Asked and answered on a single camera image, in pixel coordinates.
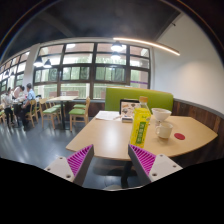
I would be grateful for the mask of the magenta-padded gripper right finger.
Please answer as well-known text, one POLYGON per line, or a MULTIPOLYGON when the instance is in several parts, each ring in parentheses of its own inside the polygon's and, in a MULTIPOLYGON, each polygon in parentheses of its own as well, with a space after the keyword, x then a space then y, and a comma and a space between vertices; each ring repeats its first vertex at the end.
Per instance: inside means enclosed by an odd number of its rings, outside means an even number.
POLYGON ((128 155, 142 185, 147 185, 182 169, 165 154, 154 155, 131 144, 128 145, 128 155))

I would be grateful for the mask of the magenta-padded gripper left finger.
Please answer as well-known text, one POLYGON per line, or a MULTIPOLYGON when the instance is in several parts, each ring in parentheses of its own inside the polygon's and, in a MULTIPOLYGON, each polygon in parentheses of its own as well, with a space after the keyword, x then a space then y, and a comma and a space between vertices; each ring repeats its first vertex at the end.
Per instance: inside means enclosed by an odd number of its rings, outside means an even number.
POLYGON ((93 156, 94 146, 89 145, 68 157, 59 156, 45 171, 82 186, 93 156))

